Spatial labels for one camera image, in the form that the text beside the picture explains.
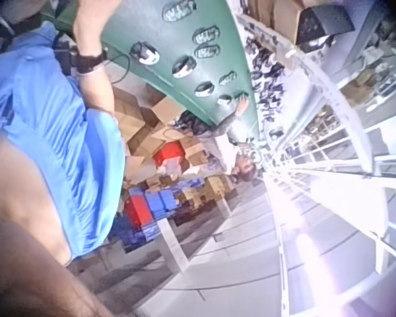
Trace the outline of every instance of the wire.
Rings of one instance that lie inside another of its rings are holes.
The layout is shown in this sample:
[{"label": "wire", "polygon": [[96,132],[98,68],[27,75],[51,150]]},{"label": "wire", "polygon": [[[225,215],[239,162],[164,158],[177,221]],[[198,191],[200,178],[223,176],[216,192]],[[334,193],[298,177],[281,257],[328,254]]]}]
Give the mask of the wire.
[{"label": "wire", "polygon": [[108,62],[104,64],[104,66],[107,66],[108,64],[113,63],[115,60],[121,58],[122,56],[123,56],[123,57],[126,57],[126,59],[127,59],[126,71],[125,71],[125,73],[123,74],[123,76],[120,77],[120,79],[118,79],[118,80],[116,80],[116,81],[113,81],[113,82],[112,82],[112,85],[117,84],[117,83],[120,83],[122,80],[124,80],[124,79],[126,78],[127,74],[129,73],[129,71],[130,71],[130,69],[131,69],[131,59],[129,58],[129,56],[128,56],[127,54],[125,54],[125,53],[120,53],[119,55],[117,55],[117,56],[115,56],[115,57],[109,59]]}]

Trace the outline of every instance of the black watch strap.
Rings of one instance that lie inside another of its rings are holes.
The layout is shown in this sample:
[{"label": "black watch strap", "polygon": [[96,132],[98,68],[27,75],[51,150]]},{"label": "black watch strap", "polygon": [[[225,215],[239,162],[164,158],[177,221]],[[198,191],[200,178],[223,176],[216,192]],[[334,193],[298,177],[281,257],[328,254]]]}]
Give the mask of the black watch strap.
[{"label": "black watch strap", "polygon": [[107,53],[105,50],[99,56],[83,56],[78,53],[75,58],[75,67],[80,74],[87,74],[106,59]]}]

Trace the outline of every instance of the hand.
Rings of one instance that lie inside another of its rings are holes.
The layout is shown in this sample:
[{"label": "hand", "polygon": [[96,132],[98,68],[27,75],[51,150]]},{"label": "hand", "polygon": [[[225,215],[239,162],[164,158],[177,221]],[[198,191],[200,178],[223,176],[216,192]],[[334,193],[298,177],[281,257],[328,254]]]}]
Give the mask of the hand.
[{"label": "hand", "polygon": [[242,114],[244,114],[248,106],[249,106],[248,97],[242,95],[239,99],[238,105],[236,106],[235,116],[240,117]]},{"label": "hand", "polygon": [[73,34],[81,55],[101,54],[101,33],[120,3],[121,0],[78,0]]}]

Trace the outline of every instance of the green panel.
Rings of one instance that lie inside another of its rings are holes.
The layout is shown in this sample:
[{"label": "green panel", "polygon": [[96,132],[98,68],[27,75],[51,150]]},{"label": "green panel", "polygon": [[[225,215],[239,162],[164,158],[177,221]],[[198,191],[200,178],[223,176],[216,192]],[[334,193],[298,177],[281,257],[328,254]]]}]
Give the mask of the green panel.
[{"label": "green panel", "polygon": [[[103,41],[109,47],[109,58],[119,52],[129,53],[136,42],[148,42],[160,53],[160,61],[144,66],[131,58],[131,71],[168,96],[183,104],[195,115],[207,123],[219,122],[233,110],[219,106],[216,102],[222,94],[234,97],[241,91],[251,96],[251,105],[241,118],[241,122],[250,128],[257,120],[255,103],[245,52],[240,41],[234,19],[226,0],[196,0],[197,10],[177,22],[165,22],[162,19],[163,7],[171,1],[165,0],[129,0],[124,1],[109,21],[103,33]],[[75,6],[69,7],[56,21],[56,27],[68,29],[75,18]],[[209,44],[218,44],[220,54],[213,58],[198,59],[194,56],[197,47],[192,35],[198,28],[217,25],[220,37]],[[191,55],[197,61],[197,67],[188,76],[173,78],[172,67],[183,55]],[[127,61],[120,57],[115,61],[126,68]],[[218,80],[231,70],[237,72],[235,81],[220,86]],[[195,88],[204,81],[215,85],[214,92],[204,98],[194,95]],[[254,126],[252,136],[257,136]]]}]

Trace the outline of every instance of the person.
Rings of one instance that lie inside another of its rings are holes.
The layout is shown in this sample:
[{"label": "person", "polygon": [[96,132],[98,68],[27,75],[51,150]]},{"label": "person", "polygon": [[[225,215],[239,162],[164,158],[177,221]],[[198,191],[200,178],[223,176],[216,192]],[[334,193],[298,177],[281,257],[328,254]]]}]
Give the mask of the person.
[{"label": "person", "polygon": [[64,267],[97,248],[125,164],[101,33],[121,0],[78,0],[83,67],[66,77],[50,22],[0,54],[0,316],[111,316]]},{"label": "person", "polygon": [[185,111],[174,124],[184,134],[196,136],[210,154],[210,163],[203,164],[194,175],[206,177],[213,174],[235,175],[239,179],[250,182],[257,173],[252,159],[242,154],[239,146],[229,142],[228,132],[233,123],[244,114],[249,106],[249,99],[241,95],[234,112],[224,118],[216,127],[211,127],[191,112]]}]

